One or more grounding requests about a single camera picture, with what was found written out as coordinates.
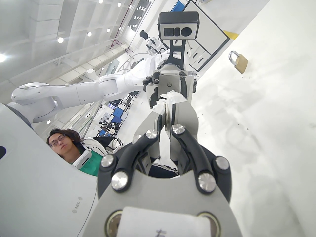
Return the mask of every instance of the nfc logo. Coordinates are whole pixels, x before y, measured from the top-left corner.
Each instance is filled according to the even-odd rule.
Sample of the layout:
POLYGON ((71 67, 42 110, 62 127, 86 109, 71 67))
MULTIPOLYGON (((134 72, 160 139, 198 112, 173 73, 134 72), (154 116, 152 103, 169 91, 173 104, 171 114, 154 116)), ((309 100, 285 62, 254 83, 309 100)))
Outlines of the nfc logo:
POLYGON ((79 207, 79 204, 80 204, 80 202, 77 202, 76 207, 72 210, 72 212, 73 212, 74 214, 77 213, 77 209, 78 209, 78 207, 79 207))

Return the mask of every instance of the padlock shackle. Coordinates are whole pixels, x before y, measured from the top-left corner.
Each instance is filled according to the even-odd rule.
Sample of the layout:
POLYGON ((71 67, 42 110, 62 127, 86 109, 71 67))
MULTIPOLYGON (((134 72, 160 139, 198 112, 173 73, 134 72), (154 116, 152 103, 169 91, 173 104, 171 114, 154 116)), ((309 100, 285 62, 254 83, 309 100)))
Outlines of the padlock shackle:
POLYGON ((229 61, 230 61, 234 66, 236 66, 237 63, 236 63, 235 61, 233 61, 233 59, 232 59, 232 54, 235 54, 237 57, 239 57, 240 54, 237 53, 237 52, 235 52, 235 51, 231 51, 231 52, 229 53, 229 55, 228 55, 229 61))

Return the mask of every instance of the label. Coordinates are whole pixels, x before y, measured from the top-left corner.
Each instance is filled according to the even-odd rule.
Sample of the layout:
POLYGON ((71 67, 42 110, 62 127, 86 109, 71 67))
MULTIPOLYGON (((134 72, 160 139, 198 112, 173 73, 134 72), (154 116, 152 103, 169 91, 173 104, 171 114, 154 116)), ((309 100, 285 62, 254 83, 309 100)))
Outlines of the label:
POLYGON ((117 237, 211 237, 207 218, 125 207, 117 237))

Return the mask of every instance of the brass padlock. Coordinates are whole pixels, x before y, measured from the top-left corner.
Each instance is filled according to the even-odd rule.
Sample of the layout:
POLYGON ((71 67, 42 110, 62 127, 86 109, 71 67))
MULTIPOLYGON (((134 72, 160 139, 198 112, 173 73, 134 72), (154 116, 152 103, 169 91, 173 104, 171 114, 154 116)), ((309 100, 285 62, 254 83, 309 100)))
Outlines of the brass padlock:
POLYGON ((241 74, 245 72, 248 60, 244 56, 235 51, 231 51, 228 55, 228 59, 232 64, 234 64, 235 69, 238 70, 241 74), (233 61, 232 54, 235 54, 237 56, 236 61, 233 61))

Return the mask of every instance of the eyeglasses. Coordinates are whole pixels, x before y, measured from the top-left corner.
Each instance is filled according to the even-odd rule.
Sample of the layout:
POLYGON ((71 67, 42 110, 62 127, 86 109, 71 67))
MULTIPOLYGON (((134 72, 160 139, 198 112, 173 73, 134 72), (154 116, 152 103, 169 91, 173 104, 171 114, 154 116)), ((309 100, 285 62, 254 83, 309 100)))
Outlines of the eyeglasses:
POLYGON ((53 140, 50 144, 49 144, 49 146, 50 147, 55 147, 55 146, 57 146, 58 145, 58 141, 63 141, 64 139, 66 138, 66 135, 60 135, 59 137, 58 137, 58 139, 57 140, 53 140))

